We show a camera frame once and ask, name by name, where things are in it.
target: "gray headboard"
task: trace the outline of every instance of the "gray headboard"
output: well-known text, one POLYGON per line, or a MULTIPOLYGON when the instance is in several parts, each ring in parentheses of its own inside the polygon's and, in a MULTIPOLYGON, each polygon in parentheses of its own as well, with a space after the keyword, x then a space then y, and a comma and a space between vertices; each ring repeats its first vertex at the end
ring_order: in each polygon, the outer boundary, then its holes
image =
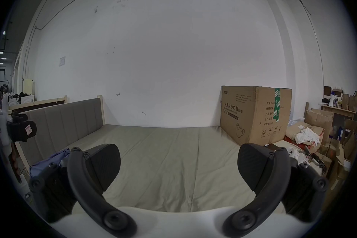
POLYGON ((102 106, 102 97, 98 96, 23 112, 37 126, 36 135, 27 143, 16 143, 27 169, 100 129, 105 124, 102 106))

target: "blue cloth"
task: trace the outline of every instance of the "blue cloth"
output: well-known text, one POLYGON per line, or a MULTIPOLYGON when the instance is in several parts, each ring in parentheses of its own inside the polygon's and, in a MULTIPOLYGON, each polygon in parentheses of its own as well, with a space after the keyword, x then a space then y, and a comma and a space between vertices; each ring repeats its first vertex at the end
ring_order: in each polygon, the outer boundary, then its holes
POLYGON ((30 166, 30 176, 31 178, 38 176, 44 168, 46 168, 50 163, 56 163, 59 164, 61 160, 67 156, 69 156, 69 153, 71 151, 69 149, 65 149, 63 151, 59 151, 53 155, 51 155, 48 159, 46 160, 41 160, 37 162, 36 164, 30 166))

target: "green tape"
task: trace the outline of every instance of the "green tape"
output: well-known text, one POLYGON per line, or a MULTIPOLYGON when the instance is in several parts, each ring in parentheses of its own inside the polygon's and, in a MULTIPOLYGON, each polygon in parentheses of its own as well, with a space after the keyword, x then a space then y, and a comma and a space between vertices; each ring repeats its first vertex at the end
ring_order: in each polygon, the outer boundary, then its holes
POLYGON ((280 113, 280 89, 275 89, 275 105, 274 105, 274 116, 275 122, 279 122, 280 113))

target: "wooden shelf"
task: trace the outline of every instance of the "wooden shelf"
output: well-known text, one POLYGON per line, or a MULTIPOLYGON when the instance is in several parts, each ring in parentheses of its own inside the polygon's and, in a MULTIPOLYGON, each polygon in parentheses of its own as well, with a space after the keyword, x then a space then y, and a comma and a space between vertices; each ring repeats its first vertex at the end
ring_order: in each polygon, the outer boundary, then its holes
POLYGON ((337 108, 337 107, 331 107, 328 105, 321 105, 321 108, 322 108, 322 110, 325 110, 325 111, 331 111, 336 114, 350 117, 350 118, 352 118, 352 120, 353 120, 354 115, 356 114, 356 112, 353 112, 350 110, 345 110, 345 109, 341 109, 341 108, 337 108))

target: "beige bed sheet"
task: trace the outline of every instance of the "beige bed sheet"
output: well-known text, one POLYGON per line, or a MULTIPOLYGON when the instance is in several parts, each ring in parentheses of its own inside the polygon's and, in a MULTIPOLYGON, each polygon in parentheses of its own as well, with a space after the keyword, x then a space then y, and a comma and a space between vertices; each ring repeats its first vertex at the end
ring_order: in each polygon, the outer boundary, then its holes
MULTIPOLYGON (((103 197, 114 207, 192 212, 244 207, 254 197, 239 174, 239 146, 220 127, 151 128, 105 125, 70 145, 116 144, 121 168, 103 197)), ((283 213, 280 204, 275 210, 283 213)), ((73 213, 82 213, 76 203, 73 213)))

